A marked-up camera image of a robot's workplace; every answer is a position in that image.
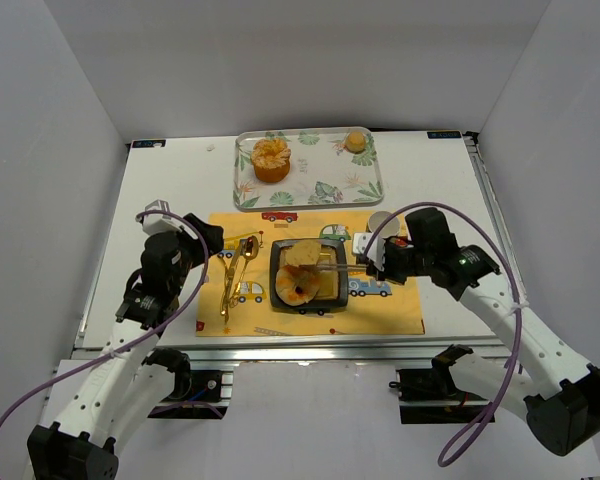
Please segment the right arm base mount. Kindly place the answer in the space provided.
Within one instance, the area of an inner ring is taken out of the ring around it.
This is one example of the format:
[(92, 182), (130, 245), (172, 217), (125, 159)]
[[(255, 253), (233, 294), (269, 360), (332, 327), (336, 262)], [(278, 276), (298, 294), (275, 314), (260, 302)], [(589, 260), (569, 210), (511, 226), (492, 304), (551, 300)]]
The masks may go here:
[(397, 370), (388, 388), (397, 395), (402, 425), (468, 424), (488, 403), (473, 393), (444, 393), (431, 369)]

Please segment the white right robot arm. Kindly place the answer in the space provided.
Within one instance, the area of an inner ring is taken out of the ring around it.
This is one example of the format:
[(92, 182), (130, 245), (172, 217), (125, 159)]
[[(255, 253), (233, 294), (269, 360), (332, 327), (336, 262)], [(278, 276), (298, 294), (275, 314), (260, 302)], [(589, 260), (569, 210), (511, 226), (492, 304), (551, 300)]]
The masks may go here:
[(429, 278), (508, 349), (505, 366), (464, 345), (432, 359), (431, 374), (441, 391), (473, 393), (488, 402), (463, 434), (475, 440), (504, 408), (523, 420), (545, 449), (564, 457), (600, 432), (600, 367), (569, 347), (522, 300), (498, 249), (459, 245), (445, 217), (448, 210), (435, 202), (404, 207), (406, 236), (357, 233), (352, 253), (377, 280), (403, 284)]

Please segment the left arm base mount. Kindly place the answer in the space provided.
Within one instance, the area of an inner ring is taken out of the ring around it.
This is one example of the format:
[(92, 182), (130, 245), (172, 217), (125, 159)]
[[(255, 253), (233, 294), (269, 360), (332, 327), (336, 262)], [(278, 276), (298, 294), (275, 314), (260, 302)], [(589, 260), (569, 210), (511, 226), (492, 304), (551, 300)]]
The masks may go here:
[(154, 350), (143, 364), (160, 365), (172, 377), (173, 390), (151, 411), (151, 419), (222, 419), (226, 414), (223, 371), (193, 369), (189, 356), (174, 349)]

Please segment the metal tongs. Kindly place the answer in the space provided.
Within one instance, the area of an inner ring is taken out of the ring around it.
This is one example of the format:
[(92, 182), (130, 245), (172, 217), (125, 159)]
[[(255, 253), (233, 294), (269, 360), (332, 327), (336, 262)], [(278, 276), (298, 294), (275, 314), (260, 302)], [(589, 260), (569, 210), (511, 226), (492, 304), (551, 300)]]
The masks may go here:
[(315, 271), (338, 271), (338, 272), (356, 272), (373, 275), (374, 267), (371, 265), (347, 265), (347, 264), (318, 264), (309, 266), (309, 269)]

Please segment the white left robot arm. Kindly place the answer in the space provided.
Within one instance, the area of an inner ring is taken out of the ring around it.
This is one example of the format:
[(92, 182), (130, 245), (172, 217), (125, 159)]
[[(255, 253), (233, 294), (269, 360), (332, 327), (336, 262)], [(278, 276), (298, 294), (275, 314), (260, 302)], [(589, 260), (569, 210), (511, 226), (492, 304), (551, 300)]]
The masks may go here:
[(37, 479), (112, 479), (133, 433), (163, 400), (193, 396), (189, 357), (160, 348), (166, 326), (186, 308), (179, 300), (189, 272), (206, 268), (224, 246), (224, 230), (193, 214), (139, 215), (147, 239), (115, 313), (100, 357), (48, 426), (27, 440)]

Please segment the seeded bread slice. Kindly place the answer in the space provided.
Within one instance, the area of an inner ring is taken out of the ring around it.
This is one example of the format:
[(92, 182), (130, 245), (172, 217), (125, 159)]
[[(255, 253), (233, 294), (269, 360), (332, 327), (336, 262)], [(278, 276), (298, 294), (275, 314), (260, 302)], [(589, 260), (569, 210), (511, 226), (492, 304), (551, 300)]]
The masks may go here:
[(305, 239), (294, 243), (285, 255), (291, 266), (315, 266), (318, 264), (322, 245), (318, 240)]

